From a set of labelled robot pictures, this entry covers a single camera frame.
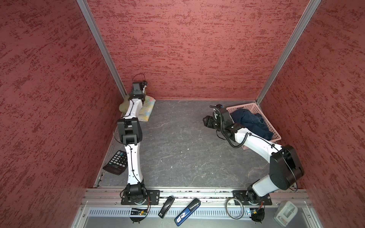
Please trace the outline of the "dark blue skirt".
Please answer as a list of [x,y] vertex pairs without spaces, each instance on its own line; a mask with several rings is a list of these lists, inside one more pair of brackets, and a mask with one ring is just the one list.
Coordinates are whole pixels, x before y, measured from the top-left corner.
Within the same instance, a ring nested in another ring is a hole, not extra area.
[[259,113],[253,114],[248,109],[237,109],[230,113],[235,123],[248,128],[254,134],[268,141],[272,140],[274,133],[269,130],[263,116]]

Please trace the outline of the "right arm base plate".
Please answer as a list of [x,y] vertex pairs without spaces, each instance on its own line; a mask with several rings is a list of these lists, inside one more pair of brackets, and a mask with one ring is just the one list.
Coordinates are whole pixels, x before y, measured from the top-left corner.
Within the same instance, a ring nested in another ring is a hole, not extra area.
[[271,206],[272,201],[269,194],[265,196],[257,195],[253,190],[234,190],[233,197],[238,199],[244,206]]

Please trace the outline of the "floral pastel skirt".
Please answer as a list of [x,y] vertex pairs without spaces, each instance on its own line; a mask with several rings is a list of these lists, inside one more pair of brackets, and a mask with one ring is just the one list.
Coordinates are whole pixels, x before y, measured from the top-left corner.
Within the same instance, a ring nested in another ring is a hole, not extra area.
[[148,122],[155,106],[156,100],[151,96],[146,96],[144,104],[139,112],[138,119],[142,122]]

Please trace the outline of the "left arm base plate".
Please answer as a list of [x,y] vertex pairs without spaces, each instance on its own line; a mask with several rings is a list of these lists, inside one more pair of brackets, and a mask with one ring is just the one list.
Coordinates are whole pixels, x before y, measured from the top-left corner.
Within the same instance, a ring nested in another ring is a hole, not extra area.
[[158,205],[160,199],[160,191],[159,190],[147,190],[147,194],[145,197],[141,197],[138,199],[133,199],[132,197],[128,198],[127,193],[124,192],[121,198],[121,205]]

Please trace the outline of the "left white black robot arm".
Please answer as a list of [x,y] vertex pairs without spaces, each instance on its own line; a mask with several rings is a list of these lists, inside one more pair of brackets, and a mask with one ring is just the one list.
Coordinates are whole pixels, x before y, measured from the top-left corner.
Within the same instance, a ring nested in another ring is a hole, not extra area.
[[128,109],[117,122],[119,143],[125,147],[128,162],[128,180],[124,195],[136,205],[142,205],[147,201],[144,178],[140,167],[140,145],[143,134],[138,119],[144,101],[145,90],[133,90],[129,95]]

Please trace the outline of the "olive green skirt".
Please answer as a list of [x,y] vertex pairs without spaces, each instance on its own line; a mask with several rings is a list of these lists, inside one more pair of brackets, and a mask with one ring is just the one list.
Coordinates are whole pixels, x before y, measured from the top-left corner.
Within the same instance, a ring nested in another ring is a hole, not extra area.
[[129,106],[130,106],[129,98],[130,98],[130,96],[129,96],[129,95],[126,95],[126,96],[125,96],[125,98],[124,98],[123,103],[121,103],[121,104],[119,105],[119,111],[120,111],[121,113],[126,114],[126,112],[128,111],[128,108],[129,108]]

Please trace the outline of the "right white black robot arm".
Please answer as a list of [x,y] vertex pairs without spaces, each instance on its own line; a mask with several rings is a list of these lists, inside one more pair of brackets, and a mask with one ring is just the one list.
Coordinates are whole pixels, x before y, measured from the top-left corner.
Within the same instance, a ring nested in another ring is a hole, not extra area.
[[297,186],[305,172],[292,146],[268,141],[248,127],[235,123],[228,110],[222,106],[211,105],[210,108],[213,109],[213,115],[203,118],[204,126],[220,132],[232,148],[246,146],[269,164],[269,174],[247,188],[245,200],[249,204],[258,205],[272,192]]

